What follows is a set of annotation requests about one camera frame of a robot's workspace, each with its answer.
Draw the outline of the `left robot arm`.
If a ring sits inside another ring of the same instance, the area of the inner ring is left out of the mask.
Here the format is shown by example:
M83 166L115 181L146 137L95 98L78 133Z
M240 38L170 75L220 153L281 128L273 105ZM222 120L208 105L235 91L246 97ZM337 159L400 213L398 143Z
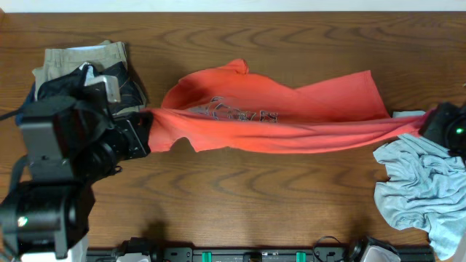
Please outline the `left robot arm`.
M121 172L120 162L150 154L152 122L149 112L114 118L106 100L55 96L26 106L20 129L27 154L1 203L7 254L67 258L89 231L92 185Z

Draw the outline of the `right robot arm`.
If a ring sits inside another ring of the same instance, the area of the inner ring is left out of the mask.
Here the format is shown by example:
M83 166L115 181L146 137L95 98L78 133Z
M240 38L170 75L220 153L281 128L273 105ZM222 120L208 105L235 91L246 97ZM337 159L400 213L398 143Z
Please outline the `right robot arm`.
M441 103L426 118L419 134L465 160L465 105Z

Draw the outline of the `light blue grey garment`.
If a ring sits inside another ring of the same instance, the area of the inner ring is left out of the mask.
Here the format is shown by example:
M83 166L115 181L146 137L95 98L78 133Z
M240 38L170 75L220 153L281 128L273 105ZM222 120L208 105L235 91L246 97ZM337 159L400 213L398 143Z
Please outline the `light blue grey garment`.
M376 183L374 201L394 229L426 231L444 261L465 234L465 164L443 146L415 136L423 119L423 112L415 111L377 120L385 134L397 139L374 151L389 178Z

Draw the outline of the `red printed t-shirt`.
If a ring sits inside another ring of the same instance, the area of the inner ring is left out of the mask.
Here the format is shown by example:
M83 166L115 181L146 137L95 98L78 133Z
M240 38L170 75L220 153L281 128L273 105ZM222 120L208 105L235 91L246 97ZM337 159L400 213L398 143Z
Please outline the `red printed t-shirt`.
M369 71L293 89L241 59L183 77L152 114L153 152L185 138L195 151L324 153L414 134L426 119L390 116Z

